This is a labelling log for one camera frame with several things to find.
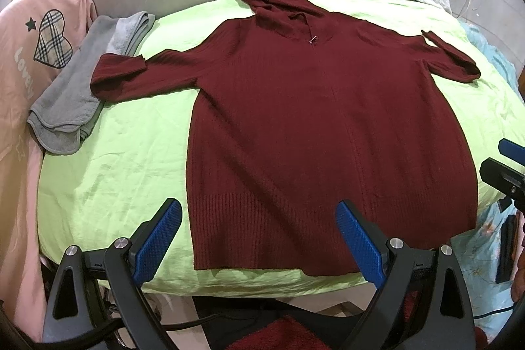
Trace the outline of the dark red hooded sweater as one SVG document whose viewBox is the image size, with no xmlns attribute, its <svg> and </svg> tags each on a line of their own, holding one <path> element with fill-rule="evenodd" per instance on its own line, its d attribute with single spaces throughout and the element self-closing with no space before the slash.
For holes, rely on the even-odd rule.
<svg viewBox="0 0 525 350">
<path fill-rule="evenodd" d="M 198 90 L 186 165 L 197 270 L 353 273 L 335 223 L 345 199 L 419 249 L 475 226 L 473 157 L 435 83 L 478 79 L 470 57 L 308 0 L 241 1 L 252 15 L 197 47 L 105 54 L 91 81 L 110 103 Z"/>
</svg>

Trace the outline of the light green bed sheet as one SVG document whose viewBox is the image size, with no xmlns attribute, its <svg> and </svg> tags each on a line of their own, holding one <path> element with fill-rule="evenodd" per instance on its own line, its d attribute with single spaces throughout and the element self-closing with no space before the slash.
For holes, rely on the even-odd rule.
<svg viewBox="0 0 525 350">
<path fill-rule="evenodd" d="M 524 142 L 524 104 L 465 30 L 439 7 L 406 0 L 310 0 L 401 35 L 432 31 L 480 69 L 474 83 L 437 78 L 461 124 L 475 163 L 498 158 L 502 138 Z M 105 248 L 129 236 L 167 198 L 186 199 L 186 158 L 194 89 L 106 106 L 71 155 L 48 154 L 37 194 L 42 253 L 60 261 L 70 245 Z M 147 292 L 179 297 L 294 298 L 341 291 L 361 275 L 308 276 L 298 270 L 195 270 L 190 225 L 183 222 Z"/>
</svg>

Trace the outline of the folded grey towel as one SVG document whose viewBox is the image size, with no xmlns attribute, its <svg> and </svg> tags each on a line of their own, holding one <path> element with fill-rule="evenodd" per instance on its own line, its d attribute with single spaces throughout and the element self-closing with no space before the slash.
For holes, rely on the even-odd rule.
<svg viewBox="0 0 525 350">
<path fill-rule="evenodd" d="M 29 109 L 28 125 L 51 154 L 76 153 L 94 129 L 102 102 L 91 91 L 94 68 L 106 53 L 132 56 L 155 16 L 140 11 L 127 18 L 95 19 L 82 45 Z"/>
</svg>

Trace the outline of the pink heart print bedding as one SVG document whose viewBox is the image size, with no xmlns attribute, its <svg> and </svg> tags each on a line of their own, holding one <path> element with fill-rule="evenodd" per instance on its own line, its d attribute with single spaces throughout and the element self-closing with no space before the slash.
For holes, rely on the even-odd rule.
<svg viewBox="0 0 525 350">
<path fill-rule="evenodd" d="M 12 0 L 1 11 L 1 302 L 35 341 L 46 309 L 36 231 L 43 151 L 27 118 L 95 17 L 93 0 Z"/>
</svg>

